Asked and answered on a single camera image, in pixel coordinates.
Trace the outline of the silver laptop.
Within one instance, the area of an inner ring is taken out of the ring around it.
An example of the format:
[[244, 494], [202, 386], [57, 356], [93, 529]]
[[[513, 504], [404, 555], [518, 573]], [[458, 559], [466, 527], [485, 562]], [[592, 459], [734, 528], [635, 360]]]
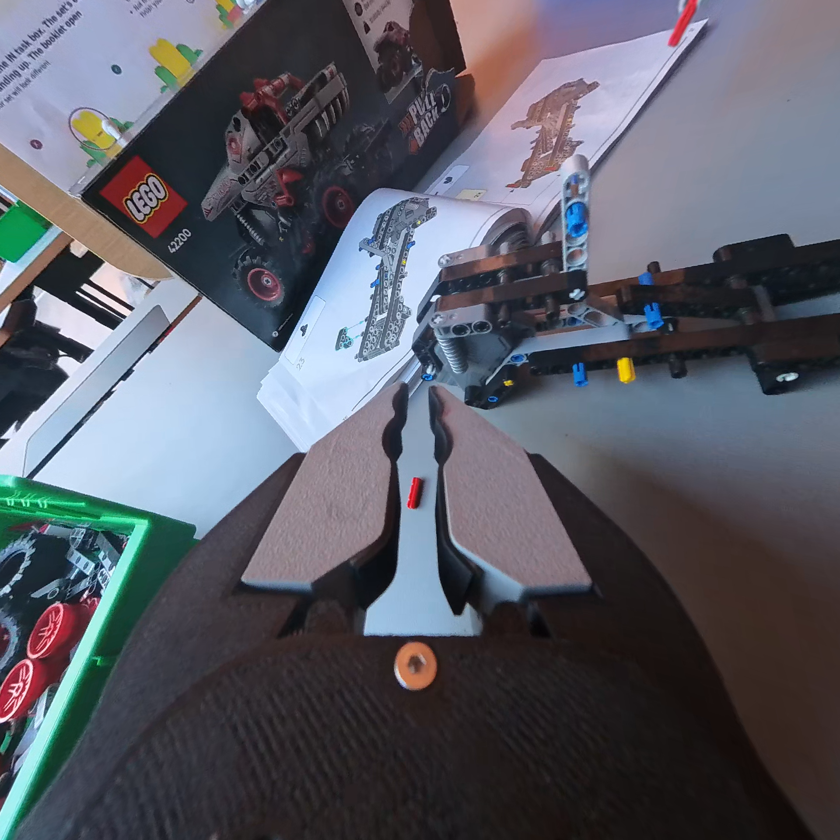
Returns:
[[202, 299], [191, 288], [153, 291], [3, 447], [2, 474], [35, 478]]

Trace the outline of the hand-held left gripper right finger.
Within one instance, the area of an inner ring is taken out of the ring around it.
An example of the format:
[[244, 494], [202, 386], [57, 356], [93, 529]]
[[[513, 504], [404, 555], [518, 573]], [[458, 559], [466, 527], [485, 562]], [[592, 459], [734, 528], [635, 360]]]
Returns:
[[444, 387], [429, 388], [428, 404], [438, 576], [452, 612], [488, 617], [502, 603], [592, 592], [526, 450]]

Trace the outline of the black lego chassis assembly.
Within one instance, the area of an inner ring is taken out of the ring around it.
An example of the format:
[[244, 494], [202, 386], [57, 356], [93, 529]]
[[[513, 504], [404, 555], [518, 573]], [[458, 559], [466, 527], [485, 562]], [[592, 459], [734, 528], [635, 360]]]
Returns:
[[591, 178], [575, 154], [560, 168], [559, 234], [534, 244], [510, 224], [489, 245], [443, 255], [417, 317], [413, 351], [428, 381], [450, 382], [465, 404], [490, 410], [524, 372], [572, 375], [741, 355], [765, 395], [838, 366], [838, 313], [783, 318], [779, 310], [838, 293], [839, 242], [796, 246], [787, 234], [719, 248], [710, 263], [589, 285]]

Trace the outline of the lego instruction booklet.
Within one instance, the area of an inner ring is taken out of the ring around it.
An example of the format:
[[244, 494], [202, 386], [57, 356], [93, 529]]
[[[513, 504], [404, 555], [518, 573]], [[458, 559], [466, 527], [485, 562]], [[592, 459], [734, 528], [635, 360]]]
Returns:
[[421, 300], [449, 252], [561, 216], [561, 168], [606, 157], [707, 27], [545, 59], [425, 193], [381, 188], [352, 216], [258, 399], [306, 450], [383, 387], [408, 382]]

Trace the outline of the pile of lego pieces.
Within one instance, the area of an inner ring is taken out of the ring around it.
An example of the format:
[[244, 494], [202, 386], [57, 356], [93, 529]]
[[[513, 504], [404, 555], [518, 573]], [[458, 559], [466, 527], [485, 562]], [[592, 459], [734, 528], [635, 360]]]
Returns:
[[130, 534], [25, 521], [2, 531], [2, 796], [116, 571]]

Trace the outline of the black lego set box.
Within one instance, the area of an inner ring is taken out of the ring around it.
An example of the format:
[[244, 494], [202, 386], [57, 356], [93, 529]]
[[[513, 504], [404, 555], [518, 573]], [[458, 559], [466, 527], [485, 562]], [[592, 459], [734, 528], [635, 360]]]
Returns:
[[263, 2], [81, 196], [280, 351], [364, 199], [456, 137], [465, 70], [451, 2]]

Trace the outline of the brown cardboard panel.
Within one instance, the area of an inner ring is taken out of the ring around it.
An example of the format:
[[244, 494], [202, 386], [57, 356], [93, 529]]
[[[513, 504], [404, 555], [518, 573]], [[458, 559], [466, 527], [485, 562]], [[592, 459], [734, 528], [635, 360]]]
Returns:
[[146, 280], [174, 277], [170, 269], [114, 223], [59, 189], [4, 146], [1, 185], [116, 269]]

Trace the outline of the green plastic bin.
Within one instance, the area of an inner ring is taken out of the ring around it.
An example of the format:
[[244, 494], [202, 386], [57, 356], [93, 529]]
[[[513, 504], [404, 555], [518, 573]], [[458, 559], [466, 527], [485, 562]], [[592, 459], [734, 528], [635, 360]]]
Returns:
[[1, 260], [19, 261], [51, 227], [47, 218], [16, 201], [1, 216]]
[[2, 476], [2, 531], [29, 521], [64, 522], [130, 536], [45, 721], [2, 796], [2, 838], [12, 836], [69, 758], [134, 625], [196, 544], [196, 527], [190, 523], [31, 479]]

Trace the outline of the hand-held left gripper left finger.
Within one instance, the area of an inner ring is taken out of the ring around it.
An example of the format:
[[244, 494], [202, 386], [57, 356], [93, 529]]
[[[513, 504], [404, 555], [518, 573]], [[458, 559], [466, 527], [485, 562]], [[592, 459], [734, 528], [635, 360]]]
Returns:
[[241, 575], [253, 590], [368, 607], [396, 570], [407, 386], [393, 384], [310, 447]]

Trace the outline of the black office chair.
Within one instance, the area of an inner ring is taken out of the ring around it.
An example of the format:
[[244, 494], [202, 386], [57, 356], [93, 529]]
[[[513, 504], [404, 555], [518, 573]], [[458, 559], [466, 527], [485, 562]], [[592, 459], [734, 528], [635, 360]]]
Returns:
[[2, 443], [157, 285], [61, 251], [2, 312]]

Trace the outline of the white printed instruction sheet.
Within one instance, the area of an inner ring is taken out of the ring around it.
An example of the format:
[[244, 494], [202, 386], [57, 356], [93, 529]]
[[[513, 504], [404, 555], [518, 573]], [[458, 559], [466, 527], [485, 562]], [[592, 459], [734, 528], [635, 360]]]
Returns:
[[138, 134], [208, 181], [253, 79], [366, 65], [345, 2], [2, 2], [2, 145], [63, 190]]

